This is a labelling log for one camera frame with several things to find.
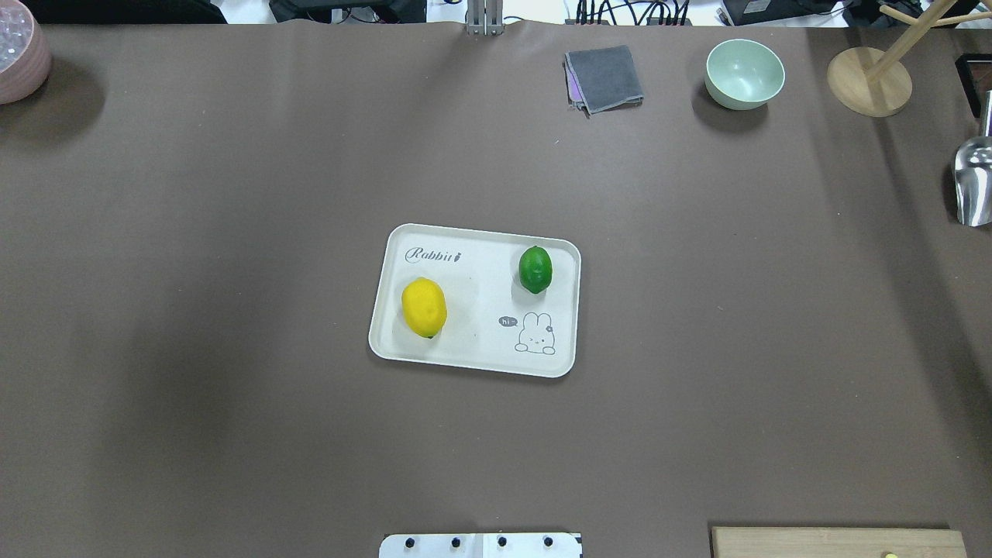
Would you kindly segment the green lime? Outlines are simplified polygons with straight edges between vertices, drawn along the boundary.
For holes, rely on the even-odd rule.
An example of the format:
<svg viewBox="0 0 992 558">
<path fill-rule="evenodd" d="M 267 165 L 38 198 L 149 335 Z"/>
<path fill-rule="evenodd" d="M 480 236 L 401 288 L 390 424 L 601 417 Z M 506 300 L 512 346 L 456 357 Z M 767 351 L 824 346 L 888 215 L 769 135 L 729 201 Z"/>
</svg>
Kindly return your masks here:
<svg viewBox="0 0 992 558">
<path fill-rule="evenodd" d="M 518 259 L 518 282 L 525 290 L 539 295 L 553 281 L 553 262 L 546 248 L 532 245 Z"/>
</svg>

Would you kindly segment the metal scoop by mug tree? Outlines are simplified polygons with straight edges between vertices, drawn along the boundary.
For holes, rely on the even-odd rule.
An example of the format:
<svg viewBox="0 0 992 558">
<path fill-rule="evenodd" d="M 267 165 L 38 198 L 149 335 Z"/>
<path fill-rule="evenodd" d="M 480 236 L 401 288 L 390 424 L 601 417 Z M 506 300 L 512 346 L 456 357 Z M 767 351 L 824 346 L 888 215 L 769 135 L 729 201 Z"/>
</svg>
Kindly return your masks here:
<svg viewBox="0 0 992 558">
<path fill-rule="evenodd" d="M 991 92 L 986 92 L 980 134 L 967 139 L 954 155 L 957 216 L 965 226 L 991 222 Z"/>
</svg>

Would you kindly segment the yellow lemon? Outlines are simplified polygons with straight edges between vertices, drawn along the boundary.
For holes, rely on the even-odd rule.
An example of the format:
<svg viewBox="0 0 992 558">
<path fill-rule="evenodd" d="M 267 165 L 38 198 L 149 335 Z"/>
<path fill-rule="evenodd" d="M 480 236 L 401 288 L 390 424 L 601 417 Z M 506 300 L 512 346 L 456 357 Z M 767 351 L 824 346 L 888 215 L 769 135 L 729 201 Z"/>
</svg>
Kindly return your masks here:
<svg viewBox="0 0 992 558">
<path fill-rule="evenodd" d="M 404 288 L 401 310 L 407 326 L 422 338 L 432 339 L 446 324 L 447 306 L 443 290 L 426 277 L 418 277 Z"/>
</svg>

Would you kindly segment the aluminium frame post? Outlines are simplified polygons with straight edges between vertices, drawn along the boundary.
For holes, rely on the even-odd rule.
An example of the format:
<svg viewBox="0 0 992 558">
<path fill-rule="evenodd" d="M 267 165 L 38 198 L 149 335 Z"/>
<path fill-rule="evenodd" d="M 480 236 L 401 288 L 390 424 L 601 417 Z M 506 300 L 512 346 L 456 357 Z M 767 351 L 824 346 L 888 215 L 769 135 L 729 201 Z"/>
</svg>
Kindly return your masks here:
<svg viewBox="0 0 992 558">
<path fill-rule="evenodd" d="M 469 36 L 498 36 L 504 32 L 502 0 L 468 0 L 467 34 Z"/>
</svg>

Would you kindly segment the pink bowl with crystals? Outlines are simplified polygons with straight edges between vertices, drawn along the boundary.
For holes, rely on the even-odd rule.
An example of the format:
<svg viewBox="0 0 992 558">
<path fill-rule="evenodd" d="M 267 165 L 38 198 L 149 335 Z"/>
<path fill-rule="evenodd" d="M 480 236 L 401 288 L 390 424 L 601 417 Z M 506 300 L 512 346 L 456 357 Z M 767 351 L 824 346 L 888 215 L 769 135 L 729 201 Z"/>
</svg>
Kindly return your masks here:
<svg viewBox="0 0 992 558">
<path fill-rule="evenodd" d="M 34 14 L 20 1 L 1 2 L 1 105 L 38 91 L 52 70 L 52 53 Z"/>
</svg>

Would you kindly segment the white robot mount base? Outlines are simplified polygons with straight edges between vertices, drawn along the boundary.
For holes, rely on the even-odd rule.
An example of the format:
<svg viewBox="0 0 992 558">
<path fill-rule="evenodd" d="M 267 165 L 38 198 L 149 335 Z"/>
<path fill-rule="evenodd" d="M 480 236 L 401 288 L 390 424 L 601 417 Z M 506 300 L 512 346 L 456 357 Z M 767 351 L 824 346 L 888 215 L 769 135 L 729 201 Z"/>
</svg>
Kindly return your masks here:
<svg viewBox="0 0 992 558">
<path fill-rule="evenodd" d="M 379 557 L 582 557 L 581 535 L 570 532 L 392 534 Z"/>
</svg>

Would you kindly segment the wooden framed dark box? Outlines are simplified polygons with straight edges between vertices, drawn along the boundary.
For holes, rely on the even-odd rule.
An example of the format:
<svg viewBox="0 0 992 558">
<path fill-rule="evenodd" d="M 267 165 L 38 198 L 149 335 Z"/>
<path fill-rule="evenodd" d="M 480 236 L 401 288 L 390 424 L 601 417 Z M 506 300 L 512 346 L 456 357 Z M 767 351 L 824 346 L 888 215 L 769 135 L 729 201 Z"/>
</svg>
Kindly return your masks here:
<svg viewBox="0 0 992 558">
<path fill-rule="evenodd" d="M 961 54 L 954 66 L 973 116 L 981 117 L 991 91 L 991 53 Z"/>
</svg>

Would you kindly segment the wooden mug tree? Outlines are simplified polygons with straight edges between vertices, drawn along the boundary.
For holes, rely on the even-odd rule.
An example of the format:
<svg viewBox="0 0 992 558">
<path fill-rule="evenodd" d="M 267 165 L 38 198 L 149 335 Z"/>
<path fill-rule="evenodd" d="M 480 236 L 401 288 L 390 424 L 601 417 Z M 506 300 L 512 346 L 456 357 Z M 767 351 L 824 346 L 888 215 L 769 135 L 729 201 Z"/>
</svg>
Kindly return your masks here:
<svg viewBox="0 0 992 558">
<path fill-rule="evenodd" d="M 828 65 L 828 85 L 833 95 L 848 109 L 865 116 L 883 118 L 904 108 L 913 91 L 913 82 L 900 59 L 930 29 L 960 22 L 991 18 L 991 4 L 982 1 L 981 13 L 946 17 L 953 1 L 932 1 L 918 17 L 903 14 L 887 5 L 880 11 L 908 27 L 888 50 L 850 47 L 836 54 Z"/>
</svg>

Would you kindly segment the pale green bowl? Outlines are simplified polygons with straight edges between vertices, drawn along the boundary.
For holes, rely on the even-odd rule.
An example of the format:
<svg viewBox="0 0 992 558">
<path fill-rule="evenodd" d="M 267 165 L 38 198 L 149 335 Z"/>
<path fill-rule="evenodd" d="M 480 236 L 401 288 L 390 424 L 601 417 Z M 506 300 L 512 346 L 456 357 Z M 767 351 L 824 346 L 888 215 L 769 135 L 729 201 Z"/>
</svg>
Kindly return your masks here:
<svg viewBox="0 0 992 558">
<path fill-rule="evenodd" d="M 726 109 L 757 109 L 776 98 L 785 81 L 783 61 L 756 41 L 723 41 L 706 57 L 704 86 L 710 98 Z"/>
</svg>

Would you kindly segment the purple folded cloth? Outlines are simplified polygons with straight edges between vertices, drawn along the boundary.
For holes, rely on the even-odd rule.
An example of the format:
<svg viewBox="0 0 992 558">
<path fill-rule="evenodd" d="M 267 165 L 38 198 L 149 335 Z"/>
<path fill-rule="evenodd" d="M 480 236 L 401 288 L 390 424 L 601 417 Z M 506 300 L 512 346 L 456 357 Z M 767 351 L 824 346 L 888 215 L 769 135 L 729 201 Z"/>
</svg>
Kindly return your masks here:
<svg viewBox="0 0 992 558">
<path fill-rule="evenodd" d="M 566 71 L 568 102 L 576 109 L 584 109 L 584 96 L 582 96 L 580 86 L 575 81 L 573 71 L 567 64 L 564 64 L 564 70 Z"/>
</svg>

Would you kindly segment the cream rabbit print tray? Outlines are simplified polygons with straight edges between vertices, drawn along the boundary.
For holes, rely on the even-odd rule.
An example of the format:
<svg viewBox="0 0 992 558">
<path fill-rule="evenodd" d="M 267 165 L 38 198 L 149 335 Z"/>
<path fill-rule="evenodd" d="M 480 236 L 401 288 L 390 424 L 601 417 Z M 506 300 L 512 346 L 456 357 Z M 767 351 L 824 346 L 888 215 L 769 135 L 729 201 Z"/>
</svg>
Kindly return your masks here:
<svg viewBox="0 0 992 558">
<path fill-rule="evenodd" d="M 553 265 L 539 294 L 518 282 L 518 259 L 535 245 Z M 563 377 L 577 356 L 581 264 L 577 247 L 561 238 L 400 225 L 387 238 L 370 349 L 387 360 Z M 446 298 L 446 324 L 433 339 L 401 315 L 401 291 L 419 277 Z"/>
</svg>

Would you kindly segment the bamboo cutting board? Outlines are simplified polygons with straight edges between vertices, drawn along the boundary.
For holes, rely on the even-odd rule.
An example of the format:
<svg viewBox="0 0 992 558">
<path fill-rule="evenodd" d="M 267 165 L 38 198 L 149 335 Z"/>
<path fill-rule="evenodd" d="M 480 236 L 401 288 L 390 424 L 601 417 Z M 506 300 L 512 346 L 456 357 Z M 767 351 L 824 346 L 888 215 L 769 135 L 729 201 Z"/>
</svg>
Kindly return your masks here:
<svg viewBox="0 0 992 558">
<path fill-rule="evenodd" d="M 710 529 L 715 557 L 966 557 L 950 529 L 731 527 Z"/>
</svg>

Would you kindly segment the grey folded cloth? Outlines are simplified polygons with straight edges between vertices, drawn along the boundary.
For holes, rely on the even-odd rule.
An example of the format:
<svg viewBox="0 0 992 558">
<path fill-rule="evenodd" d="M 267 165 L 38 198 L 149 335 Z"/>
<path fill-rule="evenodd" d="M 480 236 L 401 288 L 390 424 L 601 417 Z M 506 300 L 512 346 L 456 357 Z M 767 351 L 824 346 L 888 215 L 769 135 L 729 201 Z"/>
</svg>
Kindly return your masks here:
<svg viewBox="0 0 992 558">
<path fill-rule="evenodd" d="M 644 99 L 629 46 L 567 52 L 564 64 L 573 71 L 587 114 L 640 105 Z"/>
</svg>

